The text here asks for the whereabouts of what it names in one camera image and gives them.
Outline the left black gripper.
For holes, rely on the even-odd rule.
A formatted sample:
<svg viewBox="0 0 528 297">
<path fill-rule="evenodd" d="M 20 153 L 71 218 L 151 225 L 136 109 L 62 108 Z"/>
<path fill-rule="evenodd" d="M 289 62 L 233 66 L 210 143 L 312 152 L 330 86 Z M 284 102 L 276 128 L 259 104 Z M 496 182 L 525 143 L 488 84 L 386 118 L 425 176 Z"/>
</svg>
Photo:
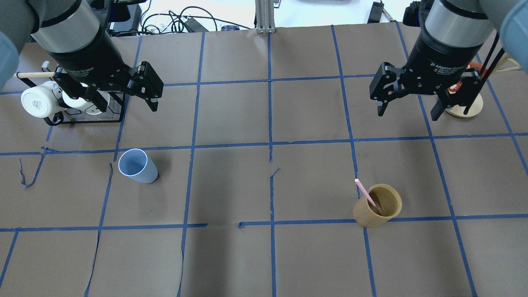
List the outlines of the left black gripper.
<svg viewBox="0 0 528 297">
<path fill-rule="evenodd" d="M 143 99 L 151 111 L 157 111 L 158 100 L 163 95 L 162 79 L 147 61 L 132 68 L 125 64 L 106 31 L 98 31 L 81 49 L 63 53 L 49 51 L 49 54 L 77 81 L 62 86 L 73 99 L 82 97 L 104 113 L 108 110 L 110 95 L 99 90 L 119 91 Z"/>
</svg>

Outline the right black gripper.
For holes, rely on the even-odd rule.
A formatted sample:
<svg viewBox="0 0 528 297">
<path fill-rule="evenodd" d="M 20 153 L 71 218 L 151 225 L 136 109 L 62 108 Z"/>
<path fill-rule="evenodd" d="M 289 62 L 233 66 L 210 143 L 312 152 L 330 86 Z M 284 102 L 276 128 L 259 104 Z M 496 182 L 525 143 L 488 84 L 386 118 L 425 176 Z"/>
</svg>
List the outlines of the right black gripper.
<svg viewBox="0 0 528 297">
<path fill-rule="evenodd" d="M 383 62 L 369 86 L 370 99 L 378 103 L 377 115 L 383 116 L 388 104 L 410 94 L 437 95 L 430 111 L 432 121 L 454 106 L 470 108 L 483 85 L 476 68 L 466 69 L 482 45 L 453 47 L 430 35 L 418 36 L 406 64 L 397 68 Z M 462 81 L 458 92 L 449 87 Z"/>
</svg>

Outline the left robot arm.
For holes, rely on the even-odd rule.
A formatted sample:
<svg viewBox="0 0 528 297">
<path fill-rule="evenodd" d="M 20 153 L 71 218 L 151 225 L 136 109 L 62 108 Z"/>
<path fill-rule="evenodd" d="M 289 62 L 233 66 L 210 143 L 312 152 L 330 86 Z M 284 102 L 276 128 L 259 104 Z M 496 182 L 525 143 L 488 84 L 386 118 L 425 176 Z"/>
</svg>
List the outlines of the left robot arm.
<svg viewBox="0 0 528 297">
<path fill-rule="evenodd" d="M 164 83 L 151 64 L 125 64 L 106 29 L 85 0 L 2 0 L 1 86 L 15 74 L 30 38 L 58 62 L 54 75 L 68 96 L 107 110 L 100 92 L 144 99 L 155 112 Z"/>
</svg>

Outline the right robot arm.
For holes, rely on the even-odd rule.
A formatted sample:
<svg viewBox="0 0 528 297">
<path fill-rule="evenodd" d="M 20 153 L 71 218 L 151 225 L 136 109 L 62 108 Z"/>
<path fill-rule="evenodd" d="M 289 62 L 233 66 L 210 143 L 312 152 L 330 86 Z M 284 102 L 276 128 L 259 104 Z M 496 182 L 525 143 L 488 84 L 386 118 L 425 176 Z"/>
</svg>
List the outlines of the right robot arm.
<svg viewBox="0 0 528 297">
<path fill-rule="evenodd" d="M 527 69 L 526 0 L 436 0 L 430 10 L 420 3 L 420 34 L 402 68 L 383 62 L 370 86 L 370 98 L 383 116 L 391 101 L 409 94 L 436 95 L 433 121 L 455 106 L 470 112 L 484 83 L 498 64 L 485 73 L 470 68 L 483 43 L 496 31 L 503 49 Z"/>
</svg>

